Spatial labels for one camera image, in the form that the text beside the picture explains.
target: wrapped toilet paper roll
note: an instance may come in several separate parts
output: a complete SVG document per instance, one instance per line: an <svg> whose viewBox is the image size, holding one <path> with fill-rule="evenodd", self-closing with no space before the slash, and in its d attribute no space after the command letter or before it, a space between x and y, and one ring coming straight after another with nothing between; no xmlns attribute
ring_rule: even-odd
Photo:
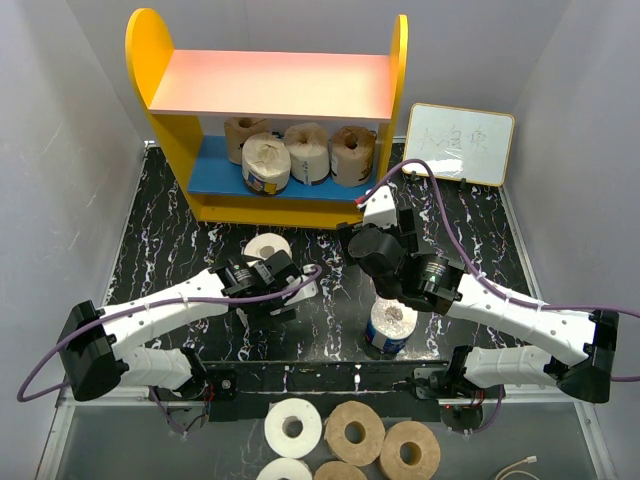
<svg viewBox="0 0 640 480"><path fill-rule="evenodd" d="M329 176L329 134L317 123L289 127L284 145L291 156L291 176L305 185L318 185Z"/></svg>
<svg viewBox="0 0 640 480"><path fill-rule="evenodd" d="M363 127L343 127L331 137L331 175L344 187L369 180L373 170L376 134Z"/></svg>
<svg viewBox="0 0 640 480"><path fill-rule="evenodd" d="M311 470L293 458L278 458L264 467L256 480L312 480Z"/></svg>
<svg viewBox="0 0 640 480"><path fill-rule="evenodd" d="M384 353L398 353L416 329L418 312L397 300L378 298L364 333L365 339Z"/></svg>
<svg viewBox="0 0 640 480"><path fill-rule="evenodd" d="M409 449L409 463L400 449ZM428 427L419 422L401 422L389 429L380 452L380 468L390 480L428 480L440 464L440 445Z"/></svg>
<svg viewBox="0 0 640 480"><path fill-rule="evenodd" d="M276 195L289 181L291 159L284 142L270 133L258 133L242 147L242 176L253 192Z"/></svg>
<svg viewBox="0 0 640 480"><path fill-rule="evenodd" d="M257 237L252 238L247 246L244 247L242 253L251 257L261 258L266 260L278 250L284 250L291 258L291 246L280 235L275 233L263 233Z"/></svg>
<svg viewBox="0 0 640 480"><path fill-rule="evenodd" d="M347 439L346 429L350 425L360 431L360 443L352 443ZM350 401L338 405L331 412L324 437L336 457L351 465L364 467L380 455L384 442L384 425L371 407Z"/></svg>
<svg viewBox="0 0 640 480"><path fill-rule="evenodd" d="M291 437L287 434L287 428L296 421L302 424L302 431ZM322 420L318 410L310 402L288 398L269 410L264 421L264 435L271 449L281 457L304 457L320 441Z"/></svg>
<svg viewBox="0 0 640 480"><path fill-rule="evenodd" d="M264 118L231 117L224 122L224 136L227 139L229 160L242 164L242 146L249 137L268 132L269 121Z"/></svg>
<svg viewBox="0 0 640 480"><path fill-rule="evenodd" d="M353 465L327 462L316 470L313 480L367 480L367 476Z"/></svg>

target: white toilet paper roll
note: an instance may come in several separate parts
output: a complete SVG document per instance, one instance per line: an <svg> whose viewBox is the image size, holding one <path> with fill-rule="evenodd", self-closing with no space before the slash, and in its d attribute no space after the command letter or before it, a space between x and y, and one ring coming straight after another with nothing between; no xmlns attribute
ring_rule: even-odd
<svg viewBox="0 0 640 480"><path fill-rule="evenodd" d="M302 431L300 435L291 437L286 430L296 421L302 424ZM304 457L320 441L322 420L310 402L289 398L271 408L264 421L264 435L271 449L281 457Z"/></svg>
<svg viewBox="0 0 640 480"><path fill-rule="evenodd" d="M312 480L311 470L293 458L278 458L264 467L256 480Z"/></svg>
<svg viewBox="0 0 640 480"><path fill-rule="evenodd" d="M284 142L270 133L250 137L242 147L242 176L250 190L276 195L289 181L291 159Z"/></svg>
<svg viewBox="0 0 640 480"><path fill-rule="evenodd" d="M251 239L242 253L266 260L278 250L284 250L291 258L291 247L284 238L275 233L263 233Z"/></svg>
<svg viewBox="0 0 640 480"><path fill-rule="evenodd" d="M317 123L289 127L284 145L291 156L291 176L305 185L318 185L329 176L329 134Z"/></svg>

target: white robotic arm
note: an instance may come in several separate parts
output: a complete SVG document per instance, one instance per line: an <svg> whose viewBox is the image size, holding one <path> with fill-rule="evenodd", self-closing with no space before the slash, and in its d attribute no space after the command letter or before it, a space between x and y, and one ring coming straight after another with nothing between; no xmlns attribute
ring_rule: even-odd
<svg viewBox="0 0 640 480"><path fill-rule="evenodd" d="M486 279L483 285L462 264L418 253L413 212L397 210L387 186L364 207L362 224L342 225L339 233L347 260L371 276L378 295L418 311L480 323L531 344L497 350L459 347L448 371L430 379L426 387L432 392L451 396L494 385L534 384L558 386L585 401L608 400L616 313L543 310L545 304L531 297ZM518 300L539 308L520 306Z"/></svg>
<svg viewBox="0 0 640 480"><path fill-rule="evenodd" d="M76 400L97 398L116 385L156 386L195 397L205 384L204 367L195 352L141 345L199 319L227 313L232 301L225 301L225 297L274 297L269 294L296 290L241 305L238 315L245 327L252 328L294 318L292 305L317 293L315 281L310 281L314 267L308 265L300 271L284 251L264 261L252 259L251 266L246 260L250 259L231 257L219 268L204 270L185 282L124 304L102 310L95 310L91 302L74 307L61 338L89 321L107 318L100 328L89 332L91 335L78 337L60 353ZM301 283L305 285L294 288Z"/></svg>

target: white wall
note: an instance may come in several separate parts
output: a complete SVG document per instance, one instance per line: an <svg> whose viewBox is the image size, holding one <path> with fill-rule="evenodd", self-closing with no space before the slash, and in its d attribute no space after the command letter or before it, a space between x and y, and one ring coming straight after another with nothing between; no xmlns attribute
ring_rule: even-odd
<svg viewBox="0 0 640 480"><path fill-rule="evenodd" d="M550 302L640 309L640 4L575 0L515 110L507 185ZM621 319L614 374L640 375L640 320ZM640 476L640 384L597 407L621 479Z"/></svg>
<svg viewBox="0 0 640 480"><path fill-rule="evenodd" d="M71 307L101 302L142 142L63 0L0 14L0 478L33 478L56 395L18 387ZM34 388L62 379L58 359Z"/></svg>
<svg viewBox="0 0 640 480"><path fill-rule="evenodd" d="M67 0L144 138L123 39L138 0ZM510 112L569 0L148 0L177 48L384 54L395 16L409 16L404 135L411 105Z"/></svg>

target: white cable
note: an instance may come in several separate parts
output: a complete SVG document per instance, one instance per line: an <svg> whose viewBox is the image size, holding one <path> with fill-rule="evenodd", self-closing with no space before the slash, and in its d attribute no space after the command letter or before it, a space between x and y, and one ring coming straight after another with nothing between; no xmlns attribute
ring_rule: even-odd
<svg viewBox="0 0 640 480"><path fill-rule="evenodd" d="M518 465L522 465L524 463L536 463L538 461L538 457L536 457L535 455L531 455L527 458L524 458L516 463L512 463L511 465L504 467L502 470L500 470L498 472L498 474L496 475L495 480L504 480L505 478L507 478L509 475L511 475L513 472L509 472L507 473L507 470L511 470L512 468L517 467ZM514 472L517 473L521 473L523 472L522 470L514 470ZM528 472L524 472L525 475L529 475L530 477L535 478L536 480L540 480L538 477L528 473Z"/></svg>
<svg viewBox="0 0 640 480"><path fill-rule="evenodd" d="M516 473L519 473L520 475L526 475L527 477L531 477L533 478L533 480L540 480L540 478L536 477L533 473L525 472L524 470L511 470L510 472L507 472L504 476L500 477L498 480L504 480L505 478L510 477L511 475L514 475Z"/></svg>

